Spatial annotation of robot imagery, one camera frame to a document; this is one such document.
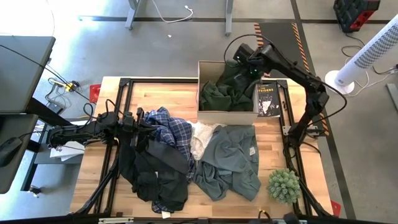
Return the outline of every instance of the tower fan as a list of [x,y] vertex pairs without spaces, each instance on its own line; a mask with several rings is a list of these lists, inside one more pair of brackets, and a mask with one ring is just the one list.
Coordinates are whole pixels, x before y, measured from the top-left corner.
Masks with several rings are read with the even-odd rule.
[[340,71],[330,71],[325,82],[342,94],[354,90],[354,80],[398,43],[398,15],[375,35]]

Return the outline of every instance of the blue plaid shirt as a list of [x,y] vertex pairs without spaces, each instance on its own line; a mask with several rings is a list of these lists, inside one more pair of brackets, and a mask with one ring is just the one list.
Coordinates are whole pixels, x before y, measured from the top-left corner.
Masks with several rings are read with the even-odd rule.
[[[188,161],[187,180],[190,181],[195,174],[195,162],[190,152],[192,137],[192,126],[181,118],[170,117],[169,111],[163,106],[159,110],[152,110],[144,115],[147,124],[155,126],[157,129],[151,133],[152,137],[163,144],[167,144],[180,151]],[[159,201],[152,202],[152,209],[156,213],[174,212]]]

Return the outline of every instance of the wooden tabletop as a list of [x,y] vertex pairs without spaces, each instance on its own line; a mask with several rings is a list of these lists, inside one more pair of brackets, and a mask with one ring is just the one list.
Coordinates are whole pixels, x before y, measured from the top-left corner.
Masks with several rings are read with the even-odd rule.
[[[116,101],[119,79],[120,77],[103,78],[95,114],[106,111],[106,99]],[[294,118],[298,121],[304,112],[305,92],[300,85],[292,80],[287,80],[287,82]],[[124,108],[126,92],[124,91],[123,94],[121,108]],[[197,84],[135,83],[130,111],[135,114],[137,107],[142,107],[144,111],[150,111],[164,106],[170,111],[172,116],[196,122],[196,97]],[[184,209],[173,213],[172,218],[254,218],[257,217],[259,208],[268,211],[273,218],[282,218],[284,214],[292,212],[292,206],[282,205],[269,198],[266,189],[269,174],[275,169],[286,168],[285,158],[282,153],[283,147],[279,119],[257,119],[254,125],[256,127],[256,138],[260,155],[259,178],[262,183],[256,198],[250,202],[229,190],[224,199],[213,202],[196,184],[191,183],[188,186],[189,195]],[[305,142],[317,147],[316,141],[310,138],[306,138]],[[75,193],[73,194],[70,205],[71,212],[75,212],[81,208],[98,186],[105,147],[103,144],[92,144],[86,148],[81,162]],[[322,204],[323,208],[332,213],[320,155],[310,146],[303,144],[300,148],[308,188]],[[101,209],[104,209],[106,204],[108,187],[109,184],[104,191]],[[150,205],[151,202],[144,202],[136,194],[132,193],[130,183],[120,176],[114,195],[113,215],[116,212],[123,212],[124,217],[161,217],[161,214],[156,214],[152,211]],[[299,205],[304,212],[302,199],[299,200]]]

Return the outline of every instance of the gray floor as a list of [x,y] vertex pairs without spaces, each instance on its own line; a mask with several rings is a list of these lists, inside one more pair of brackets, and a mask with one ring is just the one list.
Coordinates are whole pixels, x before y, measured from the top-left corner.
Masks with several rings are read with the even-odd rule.
[[[184,5],[190,6],[196,17],[224,17],[224,1],[221,0],[157,2],[165,17],[186,15]],[[380,10],[372,19],[394,17],[398,12],[395,3],[396,0],[382,1]],[[7,19],[11,22],[0,26],[0,34],[50,35],[53,24],[49,9],[53,10],[57,41],[50,65],[67,80],[80,82],[85,95],[88,95],[89,85],[101,83],[103,76],[194,77],[197,75],[198,60],[222,60],[224,49],[233,38],[254,31],[252,22],[234,23],[233,33],[225,37],[224,23],[221,22],[136,22],[134,29],[129,31],[124,28],[123,22],[77,20],[78,15],[127,16],[127,0],[49,0],[49,5],[45,1],[25,2],[23,9],[18,1],[0,2],[0,6],[3,4],[7,7],[0,7],[0,21]],[[302,19],[333,19],[332,4],[333,0],[297,0]],[[151,1],[144,2],[140,10],[140,17],[157,17]],[[289,0],[235,0],[234,17],[292,19],[294,15]],[[355,36],[368,41],[382,27],[368,24]],[[357,44],[355,40],[345,37],[337,25],[304,24],[304,31],[316,74],[322,78],[327,71],[343,66],[346,58],[340,52],[342,46]],[[251,38],[243,41],[252,46],[256,43]],[[398,50],[394,50],[383,58],[375,65],[376,69],[387,70],[398,63],[397,53]],[[372,72],[369,75],[372,82],[381,78]],[[51,88],[47,79],[51,76],[45,72],[35,92],[40,101],[45,102],[44,95]],[[398,84],[398,78],[391,76],[357,97],[349,98],[347,108],[332,117],[330,122],[357,218],[396,222],[398,181],[395,161],[398,153],[395,145],[398,140],[395,133],[398,113],[384,87],[385,83]],[[327,105],[329,113],[342,105],[338,95],[330,95]],[[81,108],[85,100],[74,93],[65,96],[69,99],[69,108],[62,115],[66,118],[83,116]],[[324,139],[319,143],[331,199],[341,203]],[[33,184],[45,187],[45,190],[40,198],[33,198],[19,191],[30,157],[27,152],[10,192],[0,195],[3,202],[0,220],[64,215],[68,212],[79,167],[39,166]]]

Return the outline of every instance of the green plant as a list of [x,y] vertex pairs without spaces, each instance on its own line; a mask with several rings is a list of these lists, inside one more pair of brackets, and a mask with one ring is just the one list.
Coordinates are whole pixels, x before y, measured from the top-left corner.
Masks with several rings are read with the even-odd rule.
[[300,197],[299,178],[288,169],[270,174],[267,188],[269,196],[280,203],[292,204]]

